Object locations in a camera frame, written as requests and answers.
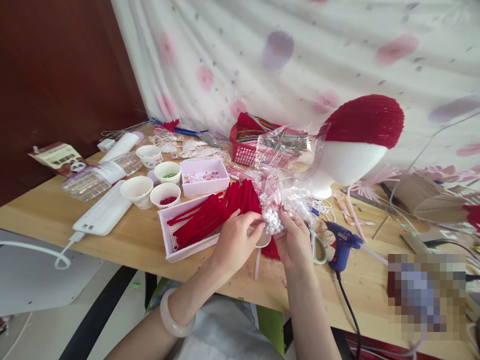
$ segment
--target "blue glue gun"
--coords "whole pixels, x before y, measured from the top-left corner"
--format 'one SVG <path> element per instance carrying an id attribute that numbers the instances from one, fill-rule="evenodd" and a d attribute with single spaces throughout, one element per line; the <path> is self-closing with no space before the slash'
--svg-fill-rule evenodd
<path id="1" fill-rule="evenodd" d="M 325 221 L 325 224 L 327 229 L 335 235 L 336 239 L 335 255 L 333 255 L 333 259 L 328 264 L 333 270 L 342 272 L 347 267 L 350 248 L 360 249 L 364 242 L 360 236 L 337 223 Z"/>

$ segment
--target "mannequin head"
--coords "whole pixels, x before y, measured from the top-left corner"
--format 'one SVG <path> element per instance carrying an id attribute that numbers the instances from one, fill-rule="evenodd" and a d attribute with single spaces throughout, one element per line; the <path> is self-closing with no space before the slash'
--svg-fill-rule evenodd
<path id="1" fill-rule="evenodd" d="M 327 199 L 332 183 L 359 180 L 397 144 L 403 127 L 404 113 L 390 97 L 367 95 L 340 106 L 318 132 L 325 143 L 309 179 L 312 196 Z"/>

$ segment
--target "pink plastic tray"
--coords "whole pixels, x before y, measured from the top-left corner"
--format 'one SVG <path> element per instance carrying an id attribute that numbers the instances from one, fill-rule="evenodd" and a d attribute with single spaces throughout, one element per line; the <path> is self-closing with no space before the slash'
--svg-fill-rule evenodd
<path id="1" fill-rule="evenodd" d="M 179 260 L 185 259 L 186 257 L 198 253 L 199 251 L 209 248 L 217 243 L 220 234 L 206 237 L 203 240 L 193 245 L 190 245 L 182 250 L 174 251 L 172 238 L 170 237 L 170 232 L 168 230 L 168 220 L 173 219 L 177 215 L 184 213 L 188 209 L 191 209 L 200 203 L 203 203 L 205 200 L 207 200 L 207 198 L 208 196 L 199 197 L 194 200 L 182 202 L 172 207 L 167 207 L 166 209 L 160 210 L 158 212 L 158 216 L 160 217 L 161 232 L 163 234 L 163 242 L 165 243 L 166 260 L 169 263 L 176 263 Z"/>
<path id="2" fill-rule="evenodd" d="M 181 187 L 183 188 L 183 195 L 192 197 L 200 194 L 217 193 L 229 187 L 230 177 L 225 169 L 224 163 L 220 159 L 209 159 L 199 161 L 182 161 L 180 163 L 181 169 Z M 194 183 L 185 183 L 184 175 L 202 172 L 218 171 L 221 178 L 201 181 Z"/>

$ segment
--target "hand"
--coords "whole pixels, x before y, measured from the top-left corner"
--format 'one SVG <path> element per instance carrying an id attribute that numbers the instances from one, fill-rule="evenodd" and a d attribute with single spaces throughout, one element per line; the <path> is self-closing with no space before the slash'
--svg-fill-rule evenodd
<path id="1" fill-rule="evenodd" d="M 228 279 L 247 262 L 264 231 L 262 215 L 252 211 L 243 215 L 239 213 L 240 209 L 223 224 L 211 256 L 212 266 L 228 276 Z M 250 225 L 255 229 L 247 236 Z"/>
<path id="2" fill-rule="evenodd" d="M 294 212 L 290 218 L 284 209 L 282 205 L 278 215 L 286 230 L 273 235 L 281 262 L 286 271 L 313 270 L 310 231 L 297 213 Z"/>

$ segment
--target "bracelet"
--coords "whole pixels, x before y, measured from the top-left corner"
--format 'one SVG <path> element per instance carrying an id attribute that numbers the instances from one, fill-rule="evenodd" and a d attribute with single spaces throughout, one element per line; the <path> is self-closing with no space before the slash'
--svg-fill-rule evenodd
<path id="1" fill-rule="evenodd" d="M 163 298 L 160 302 L 160 316 L 161 320 L 163 321 L 163 325 L 165 326 L 165 329 L 170 334 L 172 334 L 176 338 L 185 338 L 194 332 L 195 317 L 193 317 L 192 321 L 190 321 L 187 326 L 180 326 L 174 321 L 169 311 L 169 297 L 176 290 L 177 288 L 171 288 L 167 290 L 163 295 Z"/>

